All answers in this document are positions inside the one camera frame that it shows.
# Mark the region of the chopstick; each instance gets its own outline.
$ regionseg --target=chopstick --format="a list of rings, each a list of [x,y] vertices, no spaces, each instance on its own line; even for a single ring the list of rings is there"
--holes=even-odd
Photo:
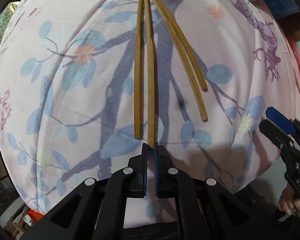
[[[186,39],[185,35],[183,34],[182,30],[180,29],[178,23],[176,22],[175,18],[173,17],[173,15],[169,11],[169,9],[165,6],[165,4],[161,2],[161,0],[156,0],[156,2],[153,0],[153,2],[155,3],[155,5],[159,11],[160,11],[160,9],[158,8],[157,4],[161,7],[161,10],[163,10],[165,12],[165,16],[172,22],[172,25],[178,35],[178,38],[181,40],[182,46],[184,47],[186,54],[188,55],[188,57],[190,59],[191,65],[194,68],[194,72],[197,76],[198,83],[199,83],[201,89],[203,91],[207,91],[208,90],[207,83],[204,79],[204,76],[200,69],[199,63],[196,60],[193,50],[192,50],[188,40]]]
[[[168,29],[168,32],[176,46],[176,49],[177,49],[177,52],[180,56],[180,59],[181,59],[181,62],[185,68],[185,71],[186,71],[186,74],[188,76],[188,79],[189,79],[189,82],[190,82],[190,85],[191,85],[191,88],[192,88],[192,91],[193,91],[193,94],[194,94],[194,98],[196,100],[196,103],[197,103],[197,106],[199,108],[199,113],[200,113],[200,117],[202,119],[202,121],[207,121],[208,120],[208,115],[207,115],[207,111],[205,109],[205,106],[204,106],[204,103],[203,103],[203,100],[202,100],[202,97],[201,97],[201,93],[200,93],[200,90],[199,90],[199,87],[198,87],[198,84],[196,82],[196,79],[195,79],[195,76],[192,72],[192,68],[191,68],[191,65],[189,63],[189,60],[188,60],[188,57],[185,53],[185,50],[184,48],[186,49],[186,51],[191,51],[192,50],[190,49],[190,45],[189,43],[186,41],[186,38],[184,36],[184,34],[182,33],[180,27],[178,26],[177,22],[175,21],[175,19],[173,18],[172,14],[169,12],[169,10],[167,9],[167,7],[160,1],[160,0],[152,0],[154,2],[154,4],[156,5],[167,29]],[[175,30],[175,27],[179,30],[179,35],[177,34],[176,30]],[[195,57],[194,55],[191,56],[188,55],[190,60],[195,60]],[[195,72],[197,73],[201,73],[202,75],[202,72],[199,68],[199,65],[197,64],[197,69],[195,68],[195,65],[194,64],[194,69],[195,69]]]
[[[144,0],[146,15],[147,59],[148,59],[148,145],[154,146],[154,42],[151,31],[150,0]]]
[[[140,139],[140,52],[141,52],[141,13],[143,0],[138,1],[137,25],[134,51],[134,137]]]

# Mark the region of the metal screw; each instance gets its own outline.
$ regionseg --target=metal screw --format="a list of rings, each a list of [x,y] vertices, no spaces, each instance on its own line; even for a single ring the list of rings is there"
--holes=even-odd
[[[84,183],[87,185],[87,186],[91,186],[93,185],[95,182],[95,180],[93,178],[87,178]]]
[[[123,173],[124,174],[131,174],[131,173],[133,173],[133,169],[130,168],[130,167],[124,168],[123,169]]]
[[[178,170],[176,168],[170,168],[168,169],[169,174],[177,174]]]
[[[217,181],[216,181],[215,179],[210,178],[210,179],[207,179],[207,180],[206,180],[206,183],[207,183],[209,186],[214,186],[214,185],[217,184]]]

